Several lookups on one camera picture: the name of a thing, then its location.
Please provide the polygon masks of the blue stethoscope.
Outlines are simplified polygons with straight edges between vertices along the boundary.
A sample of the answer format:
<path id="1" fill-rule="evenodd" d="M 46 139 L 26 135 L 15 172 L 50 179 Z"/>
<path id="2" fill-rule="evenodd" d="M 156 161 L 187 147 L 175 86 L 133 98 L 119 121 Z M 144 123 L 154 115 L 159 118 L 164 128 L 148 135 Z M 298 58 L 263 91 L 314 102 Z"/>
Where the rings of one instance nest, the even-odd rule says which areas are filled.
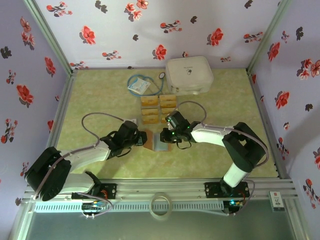
<path id="1" fill-rule="evenodd" d="M 130 80 L 132 80 L 134 77 L 139 77 L 139 78 L 141 78 L 141 79 L 143 79 L 143 80 L 145 80 L 145 81 L 150 82 L 150 86 L 151 86 L 151 84 L 153 84 L 153 85 L 157 88 L 157 91 L 156 91 L 156 92 L 152 92 L 152 91 L 150 90 L 150 86 L 149 86 L 149 88 L 145 91 L 145 93 L 144 93 L 143 95 L 136 94 L 136 93 L 134 93 L 134 92 L 132 92 L 132 91 L 130 91 L 130 90 L 128 90 L 128 89 L 127 89 L 127 90 L 129 91 L 130 94 L 132 94 L 132 95 L 135 96 L 135 97 L 158 96 L 159 94 L 161 94 L 161 93 L 163 92 L 164 82 L 165 82 L 165 81 L 164 81 L 164 80 L 165 80 L 165 76 L 166 76 L 166 74 L 165 74 L 164 72 L 161 72 L 161 73 L 159 74 L 158 78 L 160 79 L 160 86 L 158 86 L 158 85 L 156 84 L 155 80 L 154 80 L 152 77 L 146 76 L 146 75 L 143 75 L 143 74 L 134 74 L 134 75 L 130 76 L 129 79 L 127 80 L 127 83 L 126 83 L 126 86 L 127 86 L 127 87 L 128 87 L 128 83 L 129 83 Z"/>

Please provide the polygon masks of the white medical case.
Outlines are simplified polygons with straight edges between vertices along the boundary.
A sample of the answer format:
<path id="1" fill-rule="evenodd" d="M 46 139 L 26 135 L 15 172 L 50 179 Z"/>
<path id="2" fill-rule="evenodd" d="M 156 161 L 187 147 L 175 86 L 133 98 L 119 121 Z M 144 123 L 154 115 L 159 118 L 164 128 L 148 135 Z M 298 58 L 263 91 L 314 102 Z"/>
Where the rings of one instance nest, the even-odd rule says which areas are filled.
<path id="1" fill-rule="evenodd" d="M 168 60 L 165 76 L 168 90 L 177 96 L 206 93 L 214 81 L 213 72 L 204 56 Z"/>

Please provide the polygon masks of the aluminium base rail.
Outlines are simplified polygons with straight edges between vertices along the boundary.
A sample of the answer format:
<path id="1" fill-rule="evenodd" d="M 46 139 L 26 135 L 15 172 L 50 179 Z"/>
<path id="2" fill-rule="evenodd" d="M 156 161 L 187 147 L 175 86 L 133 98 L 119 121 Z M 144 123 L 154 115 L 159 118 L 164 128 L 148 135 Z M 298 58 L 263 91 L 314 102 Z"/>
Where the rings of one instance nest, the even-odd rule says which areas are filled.
<path id="1" fill-rule="evenodd" d="M 250 196 L 247 198 L 206 198 L 204 183 L 219 182 L 217 178 L 177 179 L 177 178 L 133 178 L 133 179 L 101 179 L 102 183 L 117 184 L 116 197 L 112 201 L 142 202 L 150 200 L 155 193 L 164 192 L 173 201 L 231 201 L 231 200 L 265 200 L 269 198 L 269 191 L 278 191 L 283 199 L 298 197 L 295 186 L 290 179 L 253 178 L 245 179 Z M 35 192 L 28 186 L 22 200 L 42 201 L 33 199 Z M 82 200 L 77 194 L 62 193 L 50 201 Z"/>

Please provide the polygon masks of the brown leather card holder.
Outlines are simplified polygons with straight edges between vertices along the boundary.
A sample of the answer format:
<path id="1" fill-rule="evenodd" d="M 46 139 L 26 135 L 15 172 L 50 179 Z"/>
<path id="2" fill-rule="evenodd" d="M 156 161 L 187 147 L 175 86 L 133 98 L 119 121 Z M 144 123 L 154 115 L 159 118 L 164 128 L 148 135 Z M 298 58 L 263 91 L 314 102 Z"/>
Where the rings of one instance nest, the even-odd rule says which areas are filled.
<path id="1" fill-rule="evenodd" d="M 162 142 L 160 139 L 160 133 L 153 132 L 149 129 L 144 130 L 146 132 L 147 140 L 143 144 L 143 147 L 153 152 L 170 152 L 171 146 L 168 143 Z"/>

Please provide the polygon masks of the clear tape roll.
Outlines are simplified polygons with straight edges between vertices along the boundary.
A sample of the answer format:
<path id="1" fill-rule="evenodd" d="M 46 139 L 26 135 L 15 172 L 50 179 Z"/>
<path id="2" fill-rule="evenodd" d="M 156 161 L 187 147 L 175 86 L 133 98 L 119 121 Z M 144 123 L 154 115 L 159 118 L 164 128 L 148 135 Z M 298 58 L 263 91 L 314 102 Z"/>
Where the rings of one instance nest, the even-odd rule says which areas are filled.
<path id="1" fill-rule="evenodd" d="M 153 209 L 154 202 L 159 198 L 166 200 L 168 203 L 168 209 L 167 209 L 166 213 L 164 213 L 162 215 L 155 213 L 154 209 Z M 150 212 L 151 216 L 154 219 L 159 220 L 159 221 L 164 221 L 164 220 L 167 220 L 173 212 L 173 201 L 165 192 L 157 192 L 153 195 L 153 197 L 149 201 L 148 208 L 149 208 L 149 212 Z"/>

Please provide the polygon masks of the aluminium frame corner post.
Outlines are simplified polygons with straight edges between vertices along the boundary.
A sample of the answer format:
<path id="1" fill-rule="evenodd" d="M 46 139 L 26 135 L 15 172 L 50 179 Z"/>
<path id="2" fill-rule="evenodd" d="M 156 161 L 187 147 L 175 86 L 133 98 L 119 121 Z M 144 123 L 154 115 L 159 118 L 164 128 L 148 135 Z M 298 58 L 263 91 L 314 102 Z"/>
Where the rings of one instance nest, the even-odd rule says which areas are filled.
<path id="1" fill-rule="evenodd" d="M 258 45 L 257 50 L 255 51 L 251 61 L 249 62 L 248 67 L 246 68 L 246 72 L 248 74 L 251 72 L 251 70 L 254 68 L 254 66 L 259 61 L 259 58 L 262 54 L 262 51 L 267 46 L 267 43 L 269 42 L 269 40 L 273 36 L 274 31 L 277 29 L 278 25 L 282 21 L 282 18 L 286 14 L 287 9 L 289 8 L 289 6 L 291 5 L 292 2 L 293 2 L 293 0 L 280 0 L 279 1 L 279 4 L 277 6 L 277 10 L 276 10 L 268 28 L 267 28 L 267 30 L 265 31 L 263 38 L 262 38 L 260 44 Z"/>
<path id="2" fill-rule="evenodd" d="M 47 40 L 48 44 L 50 45 L 51 49 L 55 53 L 56 57 L 59 60 L 59 63 L 62 65 L 64 71 L 70 77 L 73 74 L 73 70 L 70 67 L 68 60 L 59 45 L 54 33 L 52 32 L 48 22 L 46 21 L 44 15 L 42 14 L 36 0 L 23 0 L 25 6 L 31 13 L 33 19 L 37 23 L 39 29 L 41 30 L 43 36 Z"/>

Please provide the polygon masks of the aluminium table side rail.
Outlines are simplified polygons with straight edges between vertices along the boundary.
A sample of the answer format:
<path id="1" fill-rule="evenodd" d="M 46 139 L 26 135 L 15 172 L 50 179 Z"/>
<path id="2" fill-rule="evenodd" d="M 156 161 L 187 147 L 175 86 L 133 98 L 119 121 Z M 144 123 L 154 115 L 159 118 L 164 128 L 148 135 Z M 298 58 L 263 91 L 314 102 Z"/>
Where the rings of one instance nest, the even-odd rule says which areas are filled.
<path id="1" fill-rule="evenodd" d="M 289 175 L 287 173 L 286 167 L 285 167 L 285 162 L 282 159 L 281 152 L 278 150 L 277 144 L 278 144 L 278 139 L 276 138 L 276 135 L 273 130 L 273 126 L 271 124 L 271 120 L 266 108 L 266 98 L 265 95 L 261 92 L 258 81 L 256 80 L 255 83 L 252 79 L 253 73 L 249 71 L 248 68 L 245 69 L 246 74 L 248 76 L 254 98 L 259 110 L 259 114 L 261 117 L 261 121 L 264 127 L 264 131 L 267 137 L 268 145 L 269 145 L 269 152 L 270 155 L 273 158 L 273 163 L 275 165 L 275 168 L 277 170 L 278 177 L 280 179 L 289 179 Z"/>
<path id="2" fill-rule="evenodd" d="M 72 95 L 73 87 L 77 78 L 79 70 L 73 70 L 70 76 L 67 76 L 62 90 L 59 93 L 55 93 L 54 97 L 58 96 L 58 100 L 55 99 L 57 103 L 57 108 L 53 118 L 52 128 L 50 130 L 47 143 L 42 149 L 41 155 L 49 147 L 57 147 L 59 138 L 61 135 L 62 127 L 64 124 L 64 119 L 68 110 L 68 105 Z"/>

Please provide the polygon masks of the white label box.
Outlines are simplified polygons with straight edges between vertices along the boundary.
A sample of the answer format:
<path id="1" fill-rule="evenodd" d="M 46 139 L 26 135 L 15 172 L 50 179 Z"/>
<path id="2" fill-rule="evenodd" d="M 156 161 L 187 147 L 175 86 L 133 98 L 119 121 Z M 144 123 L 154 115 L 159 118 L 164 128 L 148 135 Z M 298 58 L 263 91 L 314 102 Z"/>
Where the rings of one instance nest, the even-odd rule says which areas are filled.
<path id="1" fill-rule="evenodd" d="M 286 210 L 279 191 L 269 191 L 269 200 L 273 212 L 284 212 Z"/>

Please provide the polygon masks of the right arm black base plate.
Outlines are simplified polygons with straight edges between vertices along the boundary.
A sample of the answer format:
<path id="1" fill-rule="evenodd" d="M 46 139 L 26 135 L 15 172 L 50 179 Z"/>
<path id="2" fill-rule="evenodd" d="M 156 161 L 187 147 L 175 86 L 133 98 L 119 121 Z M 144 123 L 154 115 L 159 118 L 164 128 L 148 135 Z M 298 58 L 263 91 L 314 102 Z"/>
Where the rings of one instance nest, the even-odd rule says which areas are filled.
<path id="1" fill-rule="evenodd" d="M 205 182 L 204 191 L 206 198 L 248 198 L 250 196 L 248 183 L 245 181 L 241 181 L 234 188 L 220 182 Z"/>

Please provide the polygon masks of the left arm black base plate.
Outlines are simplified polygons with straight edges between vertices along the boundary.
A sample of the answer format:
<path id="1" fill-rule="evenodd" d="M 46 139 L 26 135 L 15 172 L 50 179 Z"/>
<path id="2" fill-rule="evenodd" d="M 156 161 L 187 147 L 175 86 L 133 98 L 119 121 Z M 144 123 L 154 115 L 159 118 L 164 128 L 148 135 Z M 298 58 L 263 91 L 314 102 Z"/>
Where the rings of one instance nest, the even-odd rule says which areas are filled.
<path id="1" fill-rule="evenodd" d="M 95 185 L 86 194 L 103 199 L 114 200 L 117 193 L 117 184 L 115 183 L 101 183 Z"/>

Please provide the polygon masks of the white gauze packet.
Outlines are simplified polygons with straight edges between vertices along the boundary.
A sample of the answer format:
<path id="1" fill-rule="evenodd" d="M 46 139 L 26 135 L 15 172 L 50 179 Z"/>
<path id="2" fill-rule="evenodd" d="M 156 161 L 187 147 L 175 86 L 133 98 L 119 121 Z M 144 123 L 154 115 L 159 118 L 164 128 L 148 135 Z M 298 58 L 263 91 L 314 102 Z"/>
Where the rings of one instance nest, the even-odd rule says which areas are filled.
<path id="1" fill-rule="evenodd" d="M 129 81 L 127 89 L 138 95 L 143 95 L 150 85 L 150 82 L 143 80 L 139 77 L 134 77 L 132 80 Z"/>

